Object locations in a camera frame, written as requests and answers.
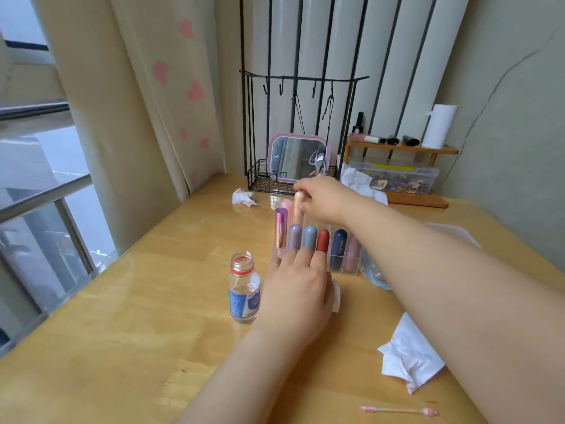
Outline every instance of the hand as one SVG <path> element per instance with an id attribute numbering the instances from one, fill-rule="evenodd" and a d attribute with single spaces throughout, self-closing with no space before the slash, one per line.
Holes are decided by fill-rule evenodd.
<path id="1" fill-rule="evenodd" d="M 306 247 L 273 258 L 261 292 L 261 307 L 252 331 L 268 342 L 300 352 L 329 320 L 333 307 L 332 276 L 326 254 Z"/>
<path id="2" fill-rule="evenodd" d="M 363 197 L 333 177 L 303 178 L 294 185 L 295 190 L 304 190 L 312 197 L 301 204 L 300 209 L 324 224 L 345 226 L 349 208 Z"/>

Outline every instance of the person's left hand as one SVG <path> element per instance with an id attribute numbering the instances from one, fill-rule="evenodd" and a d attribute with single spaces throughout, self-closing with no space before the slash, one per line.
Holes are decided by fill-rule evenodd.
<path id="1" fill-rule="evenodd" d="M 273 258 L 252 330 L 281 347 L 300 351 L 321 332 L 332 313 L 334 290 L 326 254 L 306 247 Z"/>

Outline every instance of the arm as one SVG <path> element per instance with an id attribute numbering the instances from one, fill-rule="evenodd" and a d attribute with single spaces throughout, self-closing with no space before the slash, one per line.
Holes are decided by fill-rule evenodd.
<path id="1" fill-rule="evenodd" d="M 244 339 L 179 417 L 177 424 L 266 421 L 300 352 L 329 320 L 333 285 L 326 256 L 307 248 L 274 259 L 260 312 Z"/>
<path id="2" fill-rule="evenodd" d="M 295 187 L 307 213 L 365 246 L 487 420 L 565 420 L 565 296 L 333 178 Z"/>

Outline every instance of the cotton swab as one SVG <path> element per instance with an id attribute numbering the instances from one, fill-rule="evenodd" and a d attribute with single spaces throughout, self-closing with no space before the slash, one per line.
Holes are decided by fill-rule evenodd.
<path id="1" fill-rule="evenodd" d="M 375 413 L 375 412 L 401 412 L 406 414 L 422 414 L 427 417 L 436 417 L 440 413 L 432 408 L 423 409 L 402 409 L 402 408 L 376 408 L 374 406 L 361 406 L 361 409 L 365 412 Z"/>

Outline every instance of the mirror frame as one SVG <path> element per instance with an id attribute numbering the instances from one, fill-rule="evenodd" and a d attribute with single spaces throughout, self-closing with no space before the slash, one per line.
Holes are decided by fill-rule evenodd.
<path id="1" fill-rule="evenodd" d="M 291 133 L 280 133 L 277 135 L 274 135 L 271 137 L 271 139 L 269 140 L 269 148 L 267 150 L 267 172 L 269 174 L 272 174 L 274 176 L 277 177 L 277 180 L 281 183 L 296 183 L 298 180 L 300 180 L 300 178 L 282 178 L 279 177 L 276 173 L 274 173 L 271 170 L 271 163 L 272 163 L 272 158 L 273 158 L 273 145 L 275 144 L 275 141 L 278 140 L 279 138 L 298 138 L 299 140 L 316 140 L 321 142 L 324 146 L 325 146 L 325 139 L 323 139 L 322 137 L 320 137 L 319 135 L 301 135 L 301 134 L 291 134 Z M 330 151 L 330 146 L 328 143 L 328 146 L 326 147 L 326 154 L 325 154 L 325 169 L 328 170 L 329 169 L 329 159 L 331 156 L 331 151 Z"/>

